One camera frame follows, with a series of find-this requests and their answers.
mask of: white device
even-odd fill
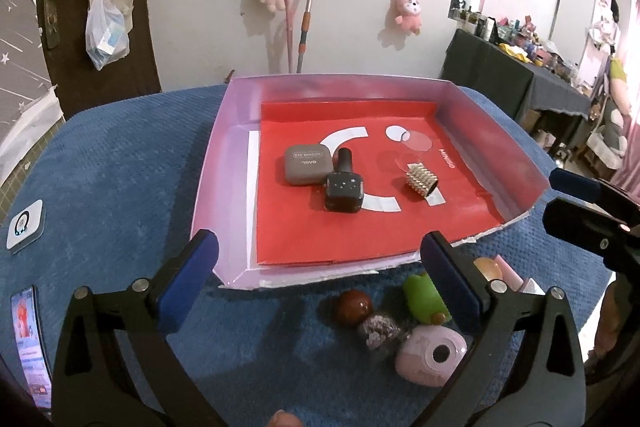
[[[13,250],[30,237],[37,239],[33,235],[38,231],[42,233],[40,229],[42,217],[42,200],[31,203],[23,211],[16,214],[9,223],[9,233],[6,238],[7,250]]]

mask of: human hand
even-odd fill
[[[614,348],[622,327],[620,309],[615,300],[615,293],[616,281],[613,281],[604,293],[602,307],[600,308],[600,320],[593,347],[596,356],[599,358],[604,357]]]
[[[304,427],[302,422],[292,414],[282,409],[273,415],[267,427]]]

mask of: round peach object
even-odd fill
[[[492,281],[493,279],[502,279],[502,270],[500,270],[500,267],[493,259],[489,259],[488,257],[478,257],[474,261],[474,264],[488,281]]]

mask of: gray compact case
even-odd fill
[[[284,153],[284,171],[291,185],[321,185],[334,161],[326,145],[292,145]]]

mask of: pink tray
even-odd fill
[[[231,288],[317,282],[418,261],[417,252],[360,263],[264,267],[255,260],[255,191],[262,102],[420,100],[438,103],[436,118],[507,225],[527,215],[548,182],[526,153],[482,108],[450,82],[357,74],[235,78],[220,105],[202,166],[191,225],[220,242],[214,269]],[[481,235],[494,232],[487,230]],[[474,241],[477,237],[461,241]]]

